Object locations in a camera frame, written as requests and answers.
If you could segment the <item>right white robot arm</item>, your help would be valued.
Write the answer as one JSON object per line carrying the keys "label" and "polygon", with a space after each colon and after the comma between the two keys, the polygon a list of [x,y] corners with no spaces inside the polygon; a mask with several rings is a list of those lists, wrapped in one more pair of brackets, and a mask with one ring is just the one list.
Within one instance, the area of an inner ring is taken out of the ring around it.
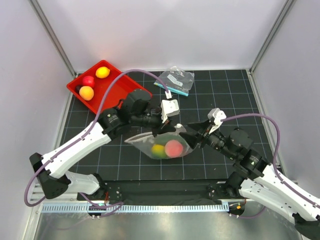
{"label": "right white robot arm", "polygon": [[252,199],[282,215],[310,240],[320,238],[320,200],[280,173],[259,154],[241,128],[224,136],[209,120],[190,123],[193,133],[181,132],[192,149],[209,146],[234,162],[233,173],[214,191],[227,198]]}

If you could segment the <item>white-spotted clear zip bag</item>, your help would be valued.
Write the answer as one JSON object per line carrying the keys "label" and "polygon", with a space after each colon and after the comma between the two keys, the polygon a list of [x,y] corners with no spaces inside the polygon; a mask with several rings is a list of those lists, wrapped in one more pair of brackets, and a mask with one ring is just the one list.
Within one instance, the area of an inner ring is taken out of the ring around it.
{"label": "white-spotted clear zip bag", "polygon": [[152,135],[144,132],[126,139],[126,144],[132,145],[151,159],[175,159],[184,157],[193,152],[193,149],[179,135],[185,133],[185,127],[178,123],[174,132]]}

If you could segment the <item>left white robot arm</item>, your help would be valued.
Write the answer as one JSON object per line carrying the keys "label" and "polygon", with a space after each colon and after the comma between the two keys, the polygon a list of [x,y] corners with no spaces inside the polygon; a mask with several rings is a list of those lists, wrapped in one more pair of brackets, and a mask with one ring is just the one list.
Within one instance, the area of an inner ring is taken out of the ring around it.
{"label": "left white robot arm", "polygon": [[150,104],[151,95],[142,89],[129,93],[118,105],[107,108],[78,135],[59,148],[29,160],[46,199],[55,199],[66,192],[83,193],[94,200],[106,195],[106,187],[97,174],[80,174],[69,169],[97,148],[128,132],[131,127],[151,129],[152,135],[174,132],[170,118],[180,112],[176,99],[164,99],[159,106]]}

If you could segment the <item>pink toy peach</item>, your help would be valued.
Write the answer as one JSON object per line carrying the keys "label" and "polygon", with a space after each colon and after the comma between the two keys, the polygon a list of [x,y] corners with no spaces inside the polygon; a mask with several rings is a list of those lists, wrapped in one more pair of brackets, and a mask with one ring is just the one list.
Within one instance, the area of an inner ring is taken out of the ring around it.
{"label": "pink toy peach", "polygon": [[177,158],[183,153],[184,147],[179,141],[170,140],[166,143],[164,151],[169,158]]}

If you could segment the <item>small yellow-green toy fruit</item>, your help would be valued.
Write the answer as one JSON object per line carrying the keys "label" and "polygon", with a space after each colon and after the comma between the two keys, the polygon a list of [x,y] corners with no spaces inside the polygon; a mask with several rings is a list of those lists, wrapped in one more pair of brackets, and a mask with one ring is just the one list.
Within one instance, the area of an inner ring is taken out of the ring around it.
{"label": "small yellow-green toy fruit", "polygon": [[165,146],[160,144],[154,144],[151,148],[151,155],[155,159],[164,159],[167,157],[165,152]]}

